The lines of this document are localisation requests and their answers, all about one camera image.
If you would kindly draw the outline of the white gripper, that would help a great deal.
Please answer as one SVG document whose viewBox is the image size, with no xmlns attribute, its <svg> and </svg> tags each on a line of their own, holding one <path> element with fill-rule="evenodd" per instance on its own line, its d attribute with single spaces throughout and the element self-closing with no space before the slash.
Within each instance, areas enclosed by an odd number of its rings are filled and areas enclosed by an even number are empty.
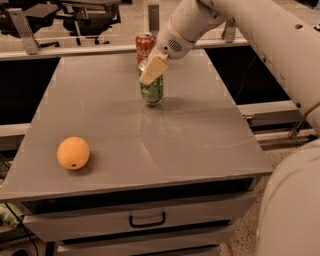
<svg viewBox="0 0 320 256">
<path fill-rule="evenodd" d="M 183 58 L 208 31 L 218 27 L 226 16 L 213 8 L 211 0 L 182 0 L 160 29 L 155 53 L 139 63 L 139 81 L 150 85 L 169 67 L 168 59 Z"/>
</svg>

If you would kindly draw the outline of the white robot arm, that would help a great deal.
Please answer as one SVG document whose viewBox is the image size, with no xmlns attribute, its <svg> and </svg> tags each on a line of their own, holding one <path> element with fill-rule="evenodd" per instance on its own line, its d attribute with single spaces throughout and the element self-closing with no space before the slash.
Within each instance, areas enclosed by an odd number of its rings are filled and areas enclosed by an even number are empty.
<svg viewBox="0 0 320 256">
<path fill-rule="evenodd" d="M 320 134 L 320 36 L 274 0 L 181 0 L 160 29 L 140 80 L 149 85 L 208 31 L 230 21 L 272 74 L 285 99 Z M 262 197 L 255 256 L 320 256 L 320 138 L 288 155 Z"/>
</svg>

